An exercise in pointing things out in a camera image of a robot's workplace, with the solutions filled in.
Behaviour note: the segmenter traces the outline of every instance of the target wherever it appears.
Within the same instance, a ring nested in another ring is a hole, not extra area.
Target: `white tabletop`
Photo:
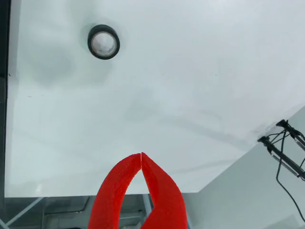
[[[304,1],[12,2],[6,197],[96,195],[139,152],[198,192],[304,105]]]

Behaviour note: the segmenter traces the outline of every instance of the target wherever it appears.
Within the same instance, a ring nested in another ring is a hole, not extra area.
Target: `floor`
[[[45,198],[10,225],[10,229],[69,229],[88,226],[95,196]],[[3,221],[7,222],[35,198],[7,198]],[[120,225],[135,226],[145,220],[142,195],[126,195],[122,204]]]

